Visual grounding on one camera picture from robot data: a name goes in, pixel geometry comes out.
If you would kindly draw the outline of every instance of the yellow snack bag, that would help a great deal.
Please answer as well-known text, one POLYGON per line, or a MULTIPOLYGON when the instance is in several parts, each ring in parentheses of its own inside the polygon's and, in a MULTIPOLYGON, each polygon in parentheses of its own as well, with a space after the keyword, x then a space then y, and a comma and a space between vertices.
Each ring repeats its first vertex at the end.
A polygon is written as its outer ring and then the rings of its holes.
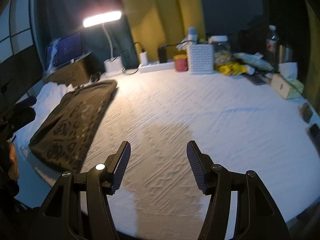
POLYGON ((229 63, 221 66, 216 66, 215 70, 218 70, 226 76, 238 76, 247 71, 245 66, 239 63, 229 63))

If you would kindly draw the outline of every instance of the thermos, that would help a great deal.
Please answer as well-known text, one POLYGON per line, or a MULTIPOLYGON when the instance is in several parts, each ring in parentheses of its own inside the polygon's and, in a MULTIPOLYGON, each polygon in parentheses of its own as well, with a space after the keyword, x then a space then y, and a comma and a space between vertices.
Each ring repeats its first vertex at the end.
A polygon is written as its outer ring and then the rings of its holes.
POLYGON ((289 45, 287 46, 281 45, 279 47, 279 64, 292 62, 292 55, 293 55, 293 50, 289 45))

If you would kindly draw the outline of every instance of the white bedsheet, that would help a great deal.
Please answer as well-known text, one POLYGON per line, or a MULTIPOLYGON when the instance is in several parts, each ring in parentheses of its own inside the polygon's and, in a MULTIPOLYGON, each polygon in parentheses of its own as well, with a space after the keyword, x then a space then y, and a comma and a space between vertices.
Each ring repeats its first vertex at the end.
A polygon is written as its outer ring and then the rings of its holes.
MULTIPOLYGON (((299 116, 302 98, 286 101, 268 85, 219 73, 166 70, 115 79, 117 95, 82 172, 103 163, 123 140, 131 143, 122 185, 108 197, 117 230, 146 239, 197 239, 210 197, 196 186, 186 156, 190 140, 230 171, 255 170, 286 221, 320 196, 320 159, 306 133, 308 124, 299 116)), ((43 88, 36 121, 17 134, 20 149, 51 185, 58 173, 26 154, 26 146, 59 98, 72 89, 62 87, 50 88, 53 95, 60 93, 57 97, 46 94, 48 85, 43 88)), ((233 207, 231 220, 235 215, 233 207)), ((232 235, 229 227, 226 239, 232 235)))

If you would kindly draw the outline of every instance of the lid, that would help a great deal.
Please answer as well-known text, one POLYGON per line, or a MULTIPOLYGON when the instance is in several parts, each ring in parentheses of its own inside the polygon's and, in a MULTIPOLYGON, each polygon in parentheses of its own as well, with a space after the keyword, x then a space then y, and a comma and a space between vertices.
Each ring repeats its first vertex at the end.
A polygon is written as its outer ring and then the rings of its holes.
POLYGON ((188 35, 197 35, 196 29, 193 27, 189 28, 188 35))
POLYGON ((228 36, 211 36, 211 42, 225 42, 228 41, 228 36))
POLYGON ((185 59, 185 58, 187 58, 187 55, 185 55, 185 54, 178 54, 178 55, 175 55, 174 57, 173 57, 173 59, 185 59))

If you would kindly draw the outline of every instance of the yellow curtain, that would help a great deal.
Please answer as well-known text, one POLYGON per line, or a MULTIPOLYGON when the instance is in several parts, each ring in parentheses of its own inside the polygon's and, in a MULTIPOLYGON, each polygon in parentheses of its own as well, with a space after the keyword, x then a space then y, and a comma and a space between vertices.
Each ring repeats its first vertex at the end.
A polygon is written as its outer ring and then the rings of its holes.
POLYGON ((306 4, 309 14, 311 51, 304 96, 320 113, 320 21, 307 1, 306 4))
MULTIPOLYGON (((201 0, 122 0, 133 40, 143 44, 150 61, 158 60, 162 44, 181 42, 189 27, 205 37, 201 0)), ((168 57, 176 54, 168 49, 168 57)))

